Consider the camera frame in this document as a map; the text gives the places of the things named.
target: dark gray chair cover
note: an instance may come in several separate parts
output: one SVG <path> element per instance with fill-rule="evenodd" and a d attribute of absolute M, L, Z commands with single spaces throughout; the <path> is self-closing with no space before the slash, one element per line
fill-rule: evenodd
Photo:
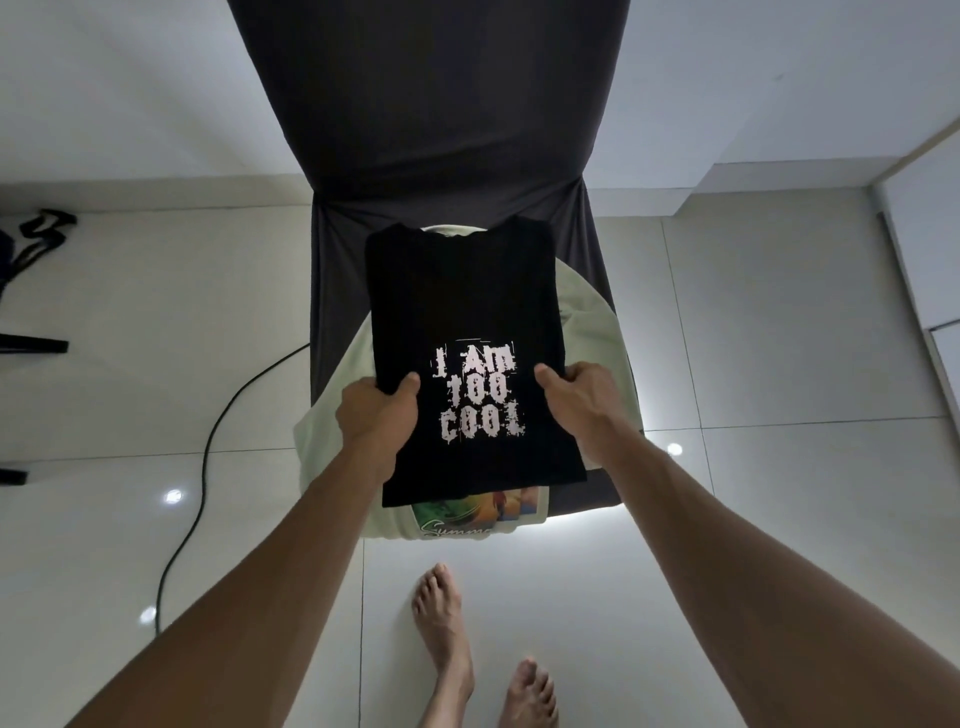
<path fill-rule="evenodd" d="M 370 310 L 367 237 L 395 222 L 545 220 L 612 305 L 581 175 L 629 0 L 229 2 L 315 190 L 314 400 Z M 550 513 L 617 502 L 595 472 Z"/>

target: bare foot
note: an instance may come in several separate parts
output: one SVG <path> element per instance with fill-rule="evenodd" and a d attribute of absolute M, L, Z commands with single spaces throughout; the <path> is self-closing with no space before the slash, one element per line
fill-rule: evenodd
<path fill-rule="evenodd" d="M 453 680 L 467 697 L 473 692 L 473 661 L 461 611 L 463 599 L 446 564 L 425 573 L 414 590 L 414 622 L 438 677 Z"/>
<path fill-rule="evenodd" d="M 516 666 L 507 689 L 499 728 L 556 728 L 560 725 L 553 680 L 528 657 Z"/>

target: left hand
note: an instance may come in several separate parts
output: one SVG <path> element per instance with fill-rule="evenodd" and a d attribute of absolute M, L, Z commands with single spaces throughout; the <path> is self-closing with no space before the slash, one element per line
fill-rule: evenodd
<path fill-rule="evenodd" d="M 371 444 L 375 454 L 396 457 L 417 424 L 417 392 L 420 376 L 411 372 L 390 396 L 376 388 L 376 379 L 365 376 L 344 389 L 337 408 L 337 423 L 344 433 L 344 447 L 357 441 Z"/>

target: power cord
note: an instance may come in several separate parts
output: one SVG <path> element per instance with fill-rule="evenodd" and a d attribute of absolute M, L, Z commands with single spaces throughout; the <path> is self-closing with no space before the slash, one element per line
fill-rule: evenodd
<path fill-rule="evenodd" d="M 167 562 L 167 565 L 163 568 L 163 574 L 160 576 L 160 584 L 156 588 L 156 613 L 154 614 L 154 637 L 159 637 L 160 635 L 160 600 L 163 599 L 163 587 L 167 583 L 167 574 L 170 573 L 170 568 L 174 565 L 174 562 L 177 561 L 177 557 L 180 556 L 180 552 L 183 551 L 183 547 L 186 546 L 186 543 L 190 540 L 190 537 L 193 536 L 193 532 L 197 530 L 197 524 L 200 522 L 201 516 L 204 514 L 204 506 L 206 506 L 206 461 L 210 455 L 210 445 L 213 443 L 213 436 L 217 434 L 217 427 L 220 426 L 220 422 L 229 412 L 230 408 L 233 406 L 233 403 L 237 401 L 237 398 L 243 394 L 244 390 L 247 389 L 251 384 L 260 379 L 262 376 L 270 372 L 271 370 L 278 367 L 280 364 L 285 362 L 291 356 L 302 352 L 304 349 L 307 349 L 310 345 L 304 344 L 299 349 L 295 349 L 292 352 L 288 353 L 281 359 L 278 359 L 265 370 L 260 372 L 253 379 L 244 384 L 240 389 L 236 391 L 236 394 L 230 398 L 230 401 L 227 402 L 227 406 L 224 407 L 224 411 L 220 413 L 220 417 L 217 418 L 217 421 L 213 424 L 213 429 L 210 430 L 209 436 L 206 438 L 206 446 L 204 447 L 204 462 L 201 465 L 200 470 L 200 508 L 197 509 L 197 515 L 193 519 L 193 523 L 190 525 L 190 530 L 186 532 L 186 536 L 183 537 L 183 540 L 180 542 L 180 545 L 177 546 L 177 550 L 174 551 L 174 555 L 170 557 L 170 561 Z"/>

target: white distressed lettering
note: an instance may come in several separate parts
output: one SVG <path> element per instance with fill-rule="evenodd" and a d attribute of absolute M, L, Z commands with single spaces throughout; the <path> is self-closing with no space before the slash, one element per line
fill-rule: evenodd
<path fill-rule="evenodd" d="M 433 377 L 435 379 L 446 377 L 446 347 L 437 348 L 437 373 Z"/>
<path fill-rule="evenodd" d="M 522 435 L 526 427 L 520 424 L 516 416 L 516 400 L 507 402 L 507 432 L 514 437 Z"/>
<path fill-rule="evenodd" d="M 493 404 L 484 404 L 480 410 L 480 419 L 483 422 L 483 431 L 490 437 L 496 437 L 500 431 L 500 410 Z"/>
<path fill-rule="evenodd" d="M 516 368 L 514 353 L 510 351 L 510 347 L 484 347 L 483 352 L 488 361 L 492 360 L 498 372 L 510 372 Z"/>
<path fill-rule="evenodd" d="M 440 416 L 440 436 L 448 443 L 457 439 L 457 415 L 452 409 L 446 410 Z"/>
<path fill-rule="evenodd" d="M 510 390 L 507 389 L 507 378 L 501 372 L 494 372 L 490 375 L 490 396 L 493 401 L 503 404 L 507 401 Z"/>
<path fill-rule="evenodd" d="M 446 388 L 450 390 L 450 406 L 459 407 L 460 406 L 460 385 L 463 384 L 463 380 L 460 379 L 457 375 L 450 375 L 449 381 L 446 383 Z"/>
<path fill-rule="evenodd" d="M 474 404 L 483 404 L 483 398 L 487 395 L 483 386 L 483 375 L 472 372 L 467 375 L 467 396 Z"/>
<path fill-rule="evenodd" d="M 487 371 L 483 359 L 480 358 L 480 352 L 472 344 L 467 347 L 467 353 L 461 354 L 461 356 L 466 360 L 464 361 L 464 374 L 467 372 L 484 374 Z"/>
<path fill-rule="evenodd" d="M 477 411 L 469 404 L 460 410 L 460 431 L 471 439 L 477 433 Z"/>

